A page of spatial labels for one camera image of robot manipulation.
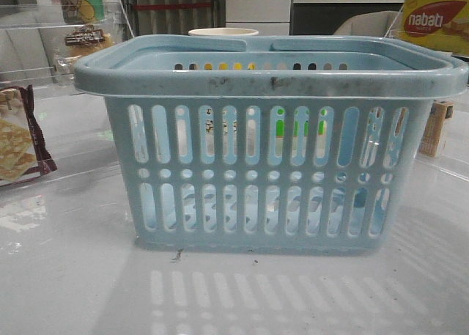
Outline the maroon cracker snack packet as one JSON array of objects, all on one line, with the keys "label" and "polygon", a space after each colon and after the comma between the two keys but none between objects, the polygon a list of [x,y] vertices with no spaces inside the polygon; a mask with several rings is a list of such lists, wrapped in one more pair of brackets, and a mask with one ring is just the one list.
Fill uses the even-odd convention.
[{"label": "maroon cracker snack packet", "polygon": [[33,87],[1,89],[1,186],[34,180],[56,170],[34,115]]}]

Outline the light blue plastic basket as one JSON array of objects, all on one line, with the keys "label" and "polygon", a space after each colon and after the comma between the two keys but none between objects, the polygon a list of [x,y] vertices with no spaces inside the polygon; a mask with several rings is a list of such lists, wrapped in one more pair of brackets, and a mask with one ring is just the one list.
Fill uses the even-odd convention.
[{"label": "light blue plastic basket", "polygon": [[74,73],[105,101],[142,243],[308,254],[382,244],[468,65],[379,37],[154,34]]}]

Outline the clear acrylic display shelf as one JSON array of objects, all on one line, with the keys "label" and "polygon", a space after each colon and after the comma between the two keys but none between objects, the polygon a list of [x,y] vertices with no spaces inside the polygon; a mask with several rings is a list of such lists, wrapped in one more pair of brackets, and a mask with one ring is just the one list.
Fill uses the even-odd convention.
[{"label": "clear acrylic display shelf", "polygon": [[121,0],[1,0],[3,188],[105,149],[104,105],[75,88],[74,67],[132,34]]}]

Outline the tissue pack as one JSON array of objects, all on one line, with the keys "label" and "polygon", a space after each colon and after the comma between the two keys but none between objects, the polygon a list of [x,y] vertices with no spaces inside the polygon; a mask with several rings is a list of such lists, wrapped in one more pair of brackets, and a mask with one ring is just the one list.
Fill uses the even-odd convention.
[{"label": "tissue pack", "polygon": [[285,108],[276,106],[270,112],[273,134],[269,137],[269,163],[279,165],[289,160],[293,166],[300,166],[311,157],[315,166],[324,166],[329,158],[333,118],[334,110],[330,107],[322,107],[315,119],[310,117],[310,111],[305,106],[296,108],[291,139],[284,144],[287,138],[287,112]]}]

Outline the white refrigerator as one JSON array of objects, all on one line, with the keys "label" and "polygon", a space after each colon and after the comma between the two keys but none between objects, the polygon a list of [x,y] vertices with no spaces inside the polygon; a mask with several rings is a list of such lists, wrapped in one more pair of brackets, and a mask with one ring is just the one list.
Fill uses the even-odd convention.
[{"label": "white refrigerator", "polygon": [[225,0],[230,28],[255,29],[260,35],[290,33],[292,0]]}]

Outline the green cartoon label bottle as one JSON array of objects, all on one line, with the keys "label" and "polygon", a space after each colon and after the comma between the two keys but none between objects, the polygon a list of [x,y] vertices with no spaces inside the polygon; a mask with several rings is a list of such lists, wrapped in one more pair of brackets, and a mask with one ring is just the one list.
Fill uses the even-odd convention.
[{"label": "green cartoon label bottle", "polygon": [[62,17],[68,24],[101,21],[105,17],[103,0],[60,0]]}]

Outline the dark kitchen counter cabinet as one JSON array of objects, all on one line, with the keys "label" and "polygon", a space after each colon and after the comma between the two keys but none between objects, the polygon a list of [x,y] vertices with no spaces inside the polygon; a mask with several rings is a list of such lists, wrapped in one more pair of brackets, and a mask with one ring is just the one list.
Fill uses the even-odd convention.
[{"label": "dark kitchen counter cabinet", "polygon": [[291,35],[333,34],[347,19],[361,14],[398,11],[404,0],[293,0]]}]

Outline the yellow nabati wafer box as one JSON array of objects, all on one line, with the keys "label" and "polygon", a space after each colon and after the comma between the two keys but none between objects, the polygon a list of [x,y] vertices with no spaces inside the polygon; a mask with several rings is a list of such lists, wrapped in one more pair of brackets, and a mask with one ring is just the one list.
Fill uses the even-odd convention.
[{"label": "yellow nabati wafer box", "polygon": [[425,48],[468,55],[468,0],[405,0],[396,36]]}]

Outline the small beige carton box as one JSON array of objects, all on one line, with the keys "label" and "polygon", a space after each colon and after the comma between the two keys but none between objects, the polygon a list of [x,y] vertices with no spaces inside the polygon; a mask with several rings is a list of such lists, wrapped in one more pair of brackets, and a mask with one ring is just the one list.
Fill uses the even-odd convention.
[{"label": "small beige carton box", "polygon": [[446,145],[446,124],[453,117],[454,103],[451,101],[435,101],[432,104],[424,134],[418,152],[430,158],[441,154]]}]

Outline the bread bun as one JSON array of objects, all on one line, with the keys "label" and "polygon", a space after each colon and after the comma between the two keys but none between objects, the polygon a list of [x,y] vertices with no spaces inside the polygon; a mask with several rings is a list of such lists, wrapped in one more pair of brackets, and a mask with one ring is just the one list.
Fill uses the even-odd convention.
[{"label": "bread bun", "polygon": [[54,42],[53,68],[59,83],[74,79],[74,66],[79,59],[114,44],[111,33],[94,24],[77,26]]}]

